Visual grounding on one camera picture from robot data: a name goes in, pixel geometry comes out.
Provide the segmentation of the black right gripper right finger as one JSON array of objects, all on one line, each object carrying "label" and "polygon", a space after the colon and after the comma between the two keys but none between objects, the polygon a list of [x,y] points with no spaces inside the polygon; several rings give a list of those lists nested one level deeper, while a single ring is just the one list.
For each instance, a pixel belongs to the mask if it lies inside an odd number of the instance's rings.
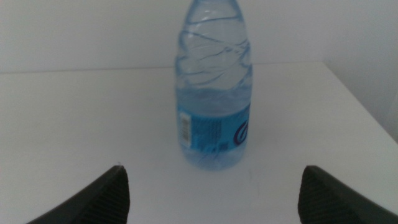
[{"label": "black right gripper right finger", "polygon": [[318,166],[306,166],[298,215],[310,224],[397,224],[397,215],[364,197]]}]

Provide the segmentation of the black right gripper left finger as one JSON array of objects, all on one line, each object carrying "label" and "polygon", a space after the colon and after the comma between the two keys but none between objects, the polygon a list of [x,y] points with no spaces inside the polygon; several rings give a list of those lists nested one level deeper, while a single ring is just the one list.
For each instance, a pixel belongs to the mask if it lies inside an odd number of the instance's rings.
[{"label": "black right gripper left finger", "polygon": [[118,165],[29,224],[126,224],[129,209],[128,175]]}]

